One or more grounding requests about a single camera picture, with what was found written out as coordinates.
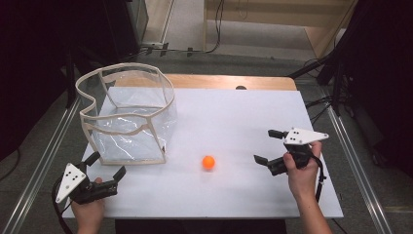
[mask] orange ball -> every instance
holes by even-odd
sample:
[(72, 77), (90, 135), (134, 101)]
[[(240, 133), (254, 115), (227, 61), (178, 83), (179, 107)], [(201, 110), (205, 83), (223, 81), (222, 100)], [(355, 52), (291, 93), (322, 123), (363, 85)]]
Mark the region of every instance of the orange ball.
[(203, 166), (207, 170), (211, 170), (213, 166), (215, 165), (215, 159), (213, 159), (212, 156), (205, 156), (203, 159)]

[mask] gray floor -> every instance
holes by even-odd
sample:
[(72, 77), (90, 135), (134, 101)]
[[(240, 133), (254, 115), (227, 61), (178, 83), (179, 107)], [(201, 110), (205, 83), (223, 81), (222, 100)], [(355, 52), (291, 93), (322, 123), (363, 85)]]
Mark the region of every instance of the gray floor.
[[(166, 42), (169, 42), (171, 49), (186, 49), (187, 47), (197, 49), (194, 43), (199, 43), (199, 39), (191, 39), (188, 33), (176, 33), (180, 29), (178, 29), (178, 24), (173, 24), (175, 20), (179, 21), (178, 19), (182, 19), (182, 13), (178, 11), (182, 8), (179, 8), (179, 6), (199, 4), (196, 1), (190, 2), (191, 3), (188, 3), (188, 1), (182, 0), (175, 2), (174, 14), (172, 15), (169, 34), (167, 34), (166, 38)], [(279, 31), (278, 34), (303, 35), (299, 28), (286, 28), (284, 26), (280, 28), (283, 28), (283, 31)], [(297, 29), (297, 32), (287, 33), (295, 29)], [(231, 29), (225, 29), (225, 27), (223, 27), (222, 33), (229, 30)], [(136, 61), (158, 66), (165, 73), (285, 76), (302, 67), (304, 61), (307, 59), (313, 58), (313, 55), (310, 55), (308, 52), (311, 51), (308, 47), (308, 41), (301, 36), (300, 38), (291, 40), (297, 43), (301, 42), (300, 45), (294, 45), (294, 48), (301, 48), (300, 50), (306, 51), (302, 54), (278, 50), (282, 48), (282, 44), (276, 43), (278, 46), (276, 46), (275, 50), (272, 51), (271, 48), (263, 50), (266, 52), (271, 51), (265, 54), (265, 56), (263, 56), (264, 54), (261, 52), (257, 54), (252, 54), (251, 52), (246, 56), (244, 55), (244, 50), (240, 49), (240, 47), (231, 47), (229, 43), (230, 39), (226, 40), (225, 38), (227, 37), (223, 36), (225, 40), (222, 41), (222, 47), (220, 48), (222, 50), (218, 50), (213, 55), (199, 54), (187, 58), (185, 54), (167, 53), (166, 56), (160, 57), (160, 55), (155, 52), (149, 56), (138, 57)], [(192, 40), (192, 42), (182, 42), (183, 39)], [(249, 47), (248, 45), (251, 45), (248, 44), (249, 42), (246, 39), (240, 40), (244, 40), (239, 44), (245, 44), (246, 49)], [(298, 78), (296, 85), (305, 101), (318, 99), (321, 97), (320, 90), (330, 90), (331, 88), (320, 88), (309, 75)], [(33, 128), (20, 147), (21, 160), (19, 166), (10, 176), (0, 182), (0, 207), (2, 209), (2, 213), (0, 213), (0, 228), (2, 230), (6, 227), (9, 218), (12, 216), (14, 207), (17, 205), (17, 201), (19, 201), (20, 194), (22, 194), (26, 188), (26, 184), (32, 178), (39, 161), (42, 160), (49, 141), (54, 135), (61, 116), (63, 116), (65, 112), (65, 99), (66, 95), (63, 94)], [(322, 108), (323, 106), (319, 105), (309, 109), (309, 116), (312, 117), (316, 115)], [(385, 216), (392, 230), (394, 233), (411, 233), (411, 230), (413, 230), (413, 223), (411, 222), (413, 218), (411, 209), (413, 207), (411, 200), (411, 195), (413, 194), (413, 179), (398, 169), (382, 169), (375, 166), (372, 163), (371, 153), (357, 123), (348, 116), (346, 111), (342, 110), (341, 113), (343, 114), (341, 120), (345, 123), (357, 157), (372, 184), (378, 200), (386, 211)], [(328, 155), (325, 161), (328, 165), (337, 196), (340, 198), (340, 204), (345, 216), (344, 218), (337, 219), (337, 222), (339, 222), (348, 233), (377, 233), (378, 231), (366, 206), (365, 199), (361, 195), (357, 180), (350, 167), (340, 138), (336, 134), (330, 116), (324, 113), (314, 124), (314, 129), (330, 134), (330, 139), (324, 142), (324, 154)], [(80, 160), (86, 145), (87, 141), (83, 137), (80, 120), (76, 114), (56, 151), (50, 169), (45, 173), (44, 180), (36, 188), (38, 189), (37, 196), (34, 200), (28, 201), (27, 204), (25, 204), (25, 206), (30, 209), (27, 214), (22, 214), (25, 220), (20, 223), (19, 233), (62, 233), (52, 207), (52, 186), (67, 162), (76, 163)], [(11, 168), (16, 158), (17, 152), (0, 162), (0, 175)], [(403, 208), (404, 212), (394, 212), (392, 207)], [(67, 222), (72, 230), (75, 230), (76, 224), (74, 220), (69, 219)], [(288, 219), (286, 222), (288, 233), (301, 233), (299, 219)], [(332, 220), (329, 222), (335, 233), (342, 233)], [(104, 220), (101, 233), (114, 233), (113, 219), (107, 218)]]

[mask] black strap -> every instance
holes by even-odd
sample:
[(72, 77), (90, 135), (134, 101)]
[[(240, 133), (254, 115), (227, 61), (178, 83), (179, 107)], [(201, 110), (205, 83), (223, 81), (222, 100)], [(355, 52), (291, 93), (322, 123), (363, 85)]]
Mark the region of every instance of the black strap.
[(316, 200), (318, 202), (319, 201), (319, 196), (321, 195), (321, 189), (322, 189), (322, 186), (324, 184), (324, 180), (327, 177), (324, 176), (324, 169), (323, 169), (321, 160), (318, 157), (314, 156), (314, 155), (312, 155), (312, 158), (314, 160), (316, 160), (317, 165), (319, 165), (319, 184), (317, 185), (317, 191), (316, 191)]

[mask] metal rail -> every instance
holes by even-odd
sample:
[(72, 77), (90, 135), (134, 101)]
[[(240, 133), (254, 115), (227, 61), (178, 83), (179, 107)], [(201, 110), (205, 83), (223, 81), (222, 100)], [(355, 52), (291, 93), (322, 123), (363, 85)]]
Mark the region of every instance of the metal rail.
[(79, 106), (80, 99), (77, 97), (69, 109), (66, 109), (58, 123), (56, 130), (40, 159), (30, 181), (27, 183), (21, 193), (16, 207), (3, 230), (3, 234), (19, 233), (19, 230), (29, 212), (31, 205), (43, 183), (43, 180), (55, 159), (58, 147), (63, 140), (64, 135), (73, 119), (74, 114)]

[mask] cable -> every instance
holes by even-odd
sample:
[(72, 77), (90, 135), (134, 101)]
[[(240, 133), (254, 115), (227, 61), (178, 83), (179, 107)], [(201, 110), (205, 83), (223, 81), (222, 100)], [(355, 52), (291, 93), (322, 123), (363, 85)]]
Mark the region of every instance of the cable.
[(246, 0), (245, 16), (243, 16), (243, 14), (241, 13), (242, 7), (240, 7), (241, 6), (241, 0), (238, 0), (238, 6), (237, 6), (236, 9), (238, 10), (238, 15), (240, 15), (240, 18), (243, 19), (243, 20), (245, 20), (248, 17), (248, 3), (249, 3), (249, 0)]
[(9, 175), (15, 170), (15, 168), (18, 166), (18, 164), (19, 164), (19, 162), (20, 162), (21, 154), (20, 154), (20, 150), (19, 150), (19, 149), (17, 150), (17, 152), (18, 152), (18, 158), (17, 158), (15, 164), (12, 166), (12, 168), (11, 168), (5, 175), (3, 175), (3, 176), (0, 177), (0, 182), (1, 182), (4, 178), (6, 178), (7, 176), (9, 176)]
[(55, 184), (53, 185), (53, 188), (52, 188), (52, 203), (53, 203), (53, 207), (54, 207), (54, 209), (55, 209), (55, 212), (56, 212), (56, 215), (57, 215), (57, 218), (58, 218), (58, 222), (60, 223), (61, 228), (63, 228), (64, 233), (66, 233), (66, 234), (73, 234), (72, 231), (70, 230), (70, 228), (67, 226), (66, 222), (64, 221), (63, 217), (62, 217), (62, 214), (64, 213), (64, 211), (65, 211), (70, 205), (67, 206), (67, 207), (63, 210), (63, 212), (61, 212), (61, 211), (59, 210), (58, 206), (57, 206), (57, 203), (56, 203), (56, 197), (57, 197), (56, 190), (57, 190), (57, 186), (60, 184), (61, 180), (63, 179), (63, 175), (64, 175), (64, 174), (61, 174), (61, 176), (58, 177), (58, 179), (56, 180)]
[(319, 119), (319, 117), (322, 115), (322, 113), (324, 113), (325, 110), (327, 110), (328, 107), (330, 107), (330, 106), (331, 106), (331, 103), (329, 103), (319, 114), (317, 114), (315, 117), (311, 118), (311, 120), (315, 119), (311, 125), (314, 125), (316, 123), (316, 121)]
[(159, 51), (159, 52), (183, 52), (183, 53), (203, 53), (203, 54), (209, 54), (212, 53), (214, 51), (216, 51), (216, 49), (218, 49), (218, 47), (221, 44), (221, 23), (222, 23), (222, 14), (224, 12), (224, 3), (225, 0), (221, 0), (219, 2), (218, 8), (216, 9), (216, 13), (215, 13), (215, 29), (216, 29), (216, 34), (217, 34), (217, 40), (215, 43), (215, 46), (213, 49), (209, 50), (209, 51), (184, 51), (184, 50), (170, 50), (170, 49), (155, 49), (155, 48), (151, 48), (151, 47), (145, 47), (147, 50), (144, 51), (144, 53), (148, 52), (148, 51)]
[(332, 218), (333, 222), (335, 222), (335, 224), (337, 224), (337, 226), (344, 232), (347, 234), (347, 231), (344, 230), (344, 228), (337, 222), (337, 220), (335, 218)]

